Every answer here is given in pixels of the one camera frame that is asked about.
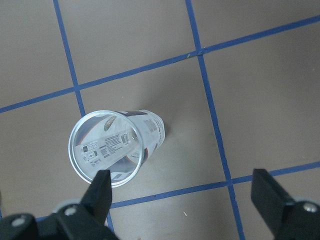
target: floor tile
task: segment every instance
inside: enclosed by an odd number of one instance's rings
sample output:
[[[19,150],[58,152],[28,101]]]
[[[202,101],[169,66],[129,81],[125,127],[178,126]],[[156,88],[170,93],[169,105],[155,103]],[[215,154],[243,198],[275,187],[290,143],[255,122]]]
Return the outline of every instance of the floor tile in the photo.
[[[114,202],[224,181],[196,58],[81,91],[86,111],[158,114],[166,138],[139,173],[114,190]]]
[[[320,169],[316,168],[277,176],[275,179],[292,197],[301,196],[311,198],[320,203],[319,174]],[[251,202],[251,182],[236,184],[234,190],[245,239],[274,239],[264,220]]]
[[[185,1],[60,1],[80,83],[195,49]]]
[[[233,178],[320,155],[320,25],[204,56]]]
[[[238,239],[227,188],[114,208],[110,213],[121,240]]]
[[[0,108],[72,87],[52,1],[0,3]]]
[[[4,216],[47,216],[60,201],[82,197],[88,184],[68,156],[69,135],[80,117],[73,93],[0,114]]]
[[[202,47],[319,15],[317,0],[194,0]]]

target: barcode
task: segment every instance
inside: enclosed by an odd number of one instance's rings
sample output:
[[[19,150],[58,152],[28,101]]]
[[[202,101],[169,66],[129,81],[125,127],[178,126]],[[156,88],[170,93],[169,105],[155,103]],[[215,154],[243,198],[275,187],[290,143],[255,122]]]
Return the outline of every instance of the barcode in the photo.
[[[97,151],[93,151],[93,152],[90,152],[90,153],[85,154],[85,155],[83,156],[83,160],[89,161],[90,159],[93,159],[93,158],[95,158],[96,156],[98,156]]]
[[[107,151],[107,149],[106,148],[104,148],[104,149],[101,149],[101,154],[103,155],[103,157],[104,158],[107,158],[107,157],[109,157],[110,156],[110,154],[108,154],[108,151]]]
[[[128,134],[123,134],[121,136],[122,142],[125,144],[129,141]]]
[[[144,120],[144,123],[148,126],[151,133],[157,130],[157,126],[155,125],[154,121],[152,121],[151,119]]]

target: screw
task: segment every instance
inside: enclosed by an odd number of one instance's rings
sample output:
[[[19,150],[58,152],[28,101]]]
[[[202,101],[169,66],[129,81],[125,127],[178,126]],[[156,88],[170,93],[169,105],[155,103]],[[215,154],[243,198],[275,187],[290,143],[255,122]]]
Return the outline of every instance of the screw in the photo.
[[[12,227],[19,227],[20,225],[24,224],[25,222],[26,222],[26,216],[21,215],[20,217],[13,220],[11,225],[12,225]]]
[[[76,206],[71,206],[68,207],[65,211],[64,211],[64,215],[66,216],[71,216],[73,214],[75,214],[77,212]]]
[[[303,208],[304,208],[304,210],[306,210],[307,212],[310,212],[310,213],[315,213],[316,211],[318,211],[317,206],[314,205],[314,204],[311,203],[311,202],[306,202],[306,203],[303,205]]]

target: blue tape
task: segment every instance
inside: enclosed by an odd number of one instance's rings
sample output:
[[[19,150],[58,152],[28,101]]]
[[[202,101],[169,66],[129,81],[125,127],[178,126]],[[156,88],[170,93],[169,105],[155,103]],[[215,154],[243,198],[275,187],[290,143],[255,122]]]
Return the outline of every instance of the blue tape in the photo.
[[[201,49],[201,43],[200,43],[200,37],[199,37],[198,27],[196,23],[196,17],[195,17],[194,9],[192,7],[191,0],[185,0],[185,5],[188,12],[190,25],[191,25],[194,46],[195,46],[195,49],[198,51]]]
[[[218,117],[217,117],[217,113],[216,113],[216,107],[215,107],[214,99],[212,96],[212,91],[211,91],[210,83],[208,80],[205,59],[204,59],[203,55],[198,56],[198,62],[199,62],[199,66],[200,66],[200,71],[201,71],[201,76],[202,76],[202,80],[203,80],[203,85],[204,85],[204,90],[205,90],[207,102],[209,105],[214,134],[215,134],[216,142],[217,142],[218,149],[219,149],[223,172],[225,175],[225,179],[228,182],[228,192],[229,192],[229,196],[230,196],[230,200],[231,200],[233,215],[234,215],[239,239],[244,240],[246,238],[245,238],[245,234],[243,231],[243,226],[242,226],[242,221],[241,221],[241,217],[240,217],[238,204],[236,201],[236,194],[235,194],[234,186],[231,181],[231,173],[230,173],[228,163],[227,163],[227,158],[225,155],[225,148],[223,145],[222,135],[221,135],[220,128],[218,125]]]
[[[297,173],[297,172],[301,172],[301,171],[305,171],[305,170],[316,169],[316,168],[320,168],[320,161],[307,163],[307,164],[299,165],[299,166],[292,166],[292,167],[287,167],[287,168],[283,168],[283,169],[273,170],[273,171],[270,171],[270,174],[272,176],[279,176],[279,175],[284,175],[284,174]]]
[[[291,166],[291,167],[286,167],[286,168],[282,168],[282,169],[272,170],[269,173],[275,177],[275,176],[293,174],[293,173],[298,173],[298,172],[311,170],[311,169],[317,169],[317,168],[320,168],[320,161],[307,163],[307,164],[303,164],[303,165],[299,165],[299,166]],[[233,178],[231,181],[233,184],[241,184],[241,183],[245,183],[245,182],[250,182],[250,181],[252,181],[252,175],[236,177],[236,178]]]
[[[59,97],[59,96],[62,96],[62,95],[70,94],[70,93],[73,93],[74,91],[75,91],[74,87],[69,87],[69,88],[66,88],[66,89],[63,89],[63,90],[59,90],[59,91],[55,91],[55,92],[52,92],[52,93],[49,93],[49,94],[45,94],[45,95],[42,95],[42,96],[37,96],[35,98],[29,99],[29,100],[26,100],[26,101],[21,101],[21,102],[18,102],[18,103],[9,105],[9,106],[1,107],[0,108],[0,114],[4,113],[4,112],[7,112],[7,111],[10,111],[10,110],[14,110],[14,109],[18,109],[18,108],[21,108],[21,107],[24,107],[24,106],[35,104],[35,103],[38,103],[38,102],[42,102],[42,101],[45,101],[45,100],[53,99],[53,98],[56,98],[56,97]]]
[[[40,222],[42,220],[45,220],[48,216],[41,216],[35,219],[36,222]]]
[[[239,45],[239,44],[243,44],[252,40],[257,40],[257,39],[261,39],[261,38],[265,38],[271,35],[275,35],[281,32],[285,32],[285,31],[289,31],[292,29],[296,29],[296,28],[300,28],[306,25],[310,25],[310,24],[314,24],[320,22],[320,15],[317,16],[313,16],[313,17],[309,17],[300,21],[296,21],[296,22],[292,22],[286,25],[282,25],[282,26],[278,26],[275,28],[271,28],[269,30],[265,30],[265,31],[261,31],[261,32],[257,32],[251,35],[247,35],[244,37],[239,37],[236,38],[234,40],[230,40],[230,41],[226,41],[226,42],[222,42],[216,45],[212,45],[206,48],[202,48],[201,51],[203,54],[207,54],[213,51],[217,51],[220,49],[225,49],[225,48],[229,48],[232,47],[234,45]]]
[[[189,52],[187,54],[179,55],[179,56],[176,56],[176,57],[172,57],[172,58],[169,58],[169,59],[165,59],[165,60],[162,60],[162,61],[151,63],[151,64],[148,64],[148,65],[145,65],[145,66],[141,66],[141,67],[138,67],[138,68],[135,68],[135,69],[124,71],[122,73],[118,73],[118,74],[115,74],[115,75],[112,75],[112,76],[107,76],[107,77],[104,77],[104,78],[101,78],[101,79],[98,79],[98,80],[94,80],[94,81],[90,81],[90,82],[87,82],[87,83],[83,83],[83,84],[80,84],[79,87],[80,87],[81,90],[82,89],[91,88],[93,86],[97,86],[97,85],[100,85],[100,84],[103,84],[103,83],[106,83],[106,82],[110,82],[112,80],[126,78],[126,77],[129,77],[129,76],[138,74],[138,73],[142,73],[142,72],[145,72],[145,71],[149,71],[149,70],[157,69],[157,68],[164,67],[164,66],[167,66],[167,65],[170,65],[170,64],[174,64],[174,63],[180,62],[182,60],[185,60],[185,59],[188,59],[188,58],[192,58],[192,57],[194,57],[196,55],[197,55],[196,51],[192,51],[192,52]]]
[[[115,233],[114,224],[113,224],[112,219],[111,219],[110,212],[108,212],[108,215],[106,216],[106,222],[108,223],[108,228],[111,230],[111,232],[116,234]]]
[[[86,111],[85,111],[84,103],[82,101],[82,97],[81,97],[81,93],[80,93],[80,89],[79,89],[79,84],[78,84],[78,80],[77,80],[77,75],[76,75],[76,71],[75,71],[75,66],[74,66],[74,62],[72,60],[70,47],[69,47],[69,43],[68,43],[68,39],[67,39],[67,34],[66,34],[64,22],[62,19],[58,0],[53,0],[53,5],[54,5],[56,18],[57,18],[59,28],[60,28],[60,33],[61,33],[61,37],[62,37],[62,42],[63,42],[64,51],[65,51],[66,59],[68,62],[70,74],[71,74],[72,83],[74,86],[76,100],[78,102],[81,116],[83,117],[84,115],[86,115]]]
[[[234,186],[231,181],[231,173],[230,173],[230,170],[229,170],[229,167],[227,164],[227,158],[225,155],[225,149],[224,149],[224,145],[223,145],[222,135],[221,135],[219,125],[218,125],[216,108],[215,108],[214,99],[213,99],[211,88],[210,88],[210,83],[208,80],[205,59],[203,56],[203,51],[201,49],[201,42],[200,42],[200,37],[199,37],[199,32],[198,32],[198,28],[197,28],[194,10],[192,7],[192,2],[191,2],[191,0],[185,0],[185,4],[186,4],[187,12],[189,15],[194,45],[195,45],[195,49],[197,51],[199,67],[200,67],[200,71],[201,71],[201,76],[202,76],[202,81],[203,81],[203,85],[204,85],[204,90],[205,90],[207,102],[209,105],[210,115],[211,115],[212,124],[213,124],[213,128],[214,128],[215,138],[216,138],[219,153],[220,153],[221,163],[222,163],[225,179],[228,183],[228,192],[229,192],[229,196],[230,196],[230,200],[231,200],[233,215],[234,215],[234,219],[236,222],[236,227],[237,227],[239,239],[244,240],[245,234],[243,231],[240,212],[239,212],[238,204],[236,201],[236,194],[235,194]]]
[[[160,200],[160,199],[171,198],[171,197],[184,195],[184,194],[190,194],[190,193],[196,193],[196,192],[200,192],[200,191],[222,188],[225,186],[227,186],[227,182],[225,182],[225,181],[215,182],[215,183],[210,183],[210,184],[205,184],[205,185],[200,185],[200,186],[192,186],[192,187],[183,188],[183,189],[179,189],[179,190],[159,193],[156,195],[144,196],[144,197],[139,197],[139,198],[130,199],[130,200],[126,200],[126,201],[115,202],[115,203],[111,204],[111,209],[121,208],[121,207],[126,207],[126,206],[130,206],[130,205],[141,204],[141,203],[146,203],[146,202],[151,202],[151,201]]]
[[[232,184],[241,184],[252,181],[252,175],[241,176],[231,179]]]
[[[104,77],[104,78],[101,78],[101,79],[98,79],[98,80],[87,82],[87,83],[79,85],[78,88],[77,87],[66,88],[66,89],[63,89],[63,90],[60,90],[60,91],[56,91],[56,92],[49,93],[49,94],[46,94],[46,95],[43,95],[43,96],[35,97],[35,98],[29,99],[29,100],[26,100],[26,101],[22,101],[22,102],[18,102],[18,103],[9,105],[9,106],[5,106],[5,107],[0,108],[0,114],[4,113],[4,112],[7,112],[7,111],[10,111],[10,110],[14,110],[14,109],[17,109],[17,108],[24,107],[24,106],[27,106],[27,105],[30,105],[30,104],[33,104],[33,103],[38,103],[38,102],[45,101],[45,100],[48,100],[48,99],[51,99],[51,98],[59,97],[59,96],[64,95],[64,94],[69,94],[69,93],[75,92],[77,90],[80,91],[82,89],[87,89],[87,88],[90,88],[90,87],[94,87],[94,86],[97,86],[97,85],[100,85],[100,84],[103,84],[103,83],[106,83],[106,82],[109,82],[109,81],[112,81],[112,80],[121,79],[121,78],[125,78],[125,77],[128,77],[128,76],[132,76],[132,75],[144,72],[144,71],[148,71],[148,70],[164,67],[166,65],[174,64],[176,62],[179,62],[179,61],[182,61],[182,60],[185,60],[185,59],[188,59],[188,58],[192,58],[192,57],[195,57],[195,56],[202,56],[203,54],[207,54],[207,53],[210,53],[210,52],[213,52],[213,51],[217,51],[217,50],[220,50],[220,49],[228,48],[228,47],[231,47],[231,46],[234,46],[234,45],[242,44],[242,43],[245,43],[245,42],[249,42],[249,41],[252,41],[252,40],[260,39],[260,38],[263,38],[263,37],[274,35],[274,34],[277,34],[277,33],[280,33],[280,32],[285,32],[285,31],[292,30],[292,29],[295,29],[295,28],[303,27],[303,26],[306,26],[306,25],[309,25],[309,24],[314,24],[314,23],[317,23],[317,22],[320,22],[320,15],[313,16],[313,17],[310,17],[310,18],[307,18],[307,19],[304,19],[304,20],[296,21],[296,22],[293,22],[293,23],[289,23],[289,24],[286,24],[286,25],[282,25],[282,26],[279,26],[279,27],[275,27],[275,28],[272,28],[272,29],[269,29],[269,30],[266,30],[266,31],[254,33],[254,34],[251,34],[251,35],[248,35],[248,36],[240,37],[240,38],[237,38],[237,39],[234,39],[234,40],[222,42],[222,43],[219,43],[219,44],[216,44],[216,45],[212,45],[212,46],[209,46],[209,47],[206,47],[206,48],[197,49],[197,51],[192,51],[192,52],[187,53],[187,54],[183,54],[183,55],[180,55],[180,56],[172,57],[172,58],[169,58],[169,59],[166,59],[166,60],[163,60],[163,61],[155,62],[155,63],[149,64],[149,65],[146,65],[146,66],[142,66],[142,67],[138,67],[138,68],[135,68],[135,69],[132,69],[132,70],[128,70],[128,71],[125,71],[125,72],[122,72],[122,73],[119,73],[119,74],[115,74],[115,75],[112,75],[112,76],[108,76],[108,77]],[[82,107],[83,106],[83,102],[82,102],[82,99],[80,100],[80,99],[78,99],[78,97],[79,96],[77,96],[79,109],[80,109],[81,115],[83,115],[83,114],[85,114],[84,107]]]

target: plastic cup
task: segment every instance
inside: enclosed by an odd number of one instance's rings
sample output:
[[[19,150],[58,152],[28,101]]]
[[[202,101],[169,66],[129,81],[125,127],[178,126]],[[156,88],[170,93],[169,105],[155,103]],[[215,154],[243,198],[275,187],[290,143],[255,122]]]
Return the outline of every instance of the plastic cup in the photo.
[[[75,124],[69,158],[88,183],[99,170],[109,169],[115,188],[130,181],[164,139],[164,122],[151,111],[94,111]]]

